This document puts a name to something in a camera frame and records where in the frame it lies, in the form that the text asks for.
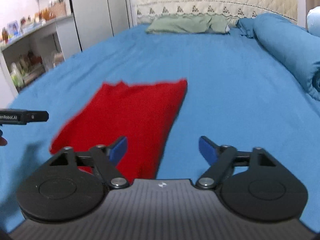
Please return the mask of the person's left hand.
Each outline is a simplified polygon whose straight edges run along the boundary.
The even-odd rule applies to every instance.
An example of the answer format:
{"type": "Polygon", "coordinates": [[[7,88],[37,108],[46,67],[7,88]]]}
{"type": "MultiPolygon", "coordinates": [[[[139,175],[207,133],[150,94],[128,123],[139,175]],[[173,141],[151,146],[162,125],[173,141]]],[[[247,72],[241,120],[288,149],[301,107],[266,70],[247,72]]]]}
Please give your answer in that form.
{"type": "Polygon", "coordinates": [[[3,138],[3,132],[0,130],[0,146],[6,146],[7,144],[7,140],[3,138]]]}

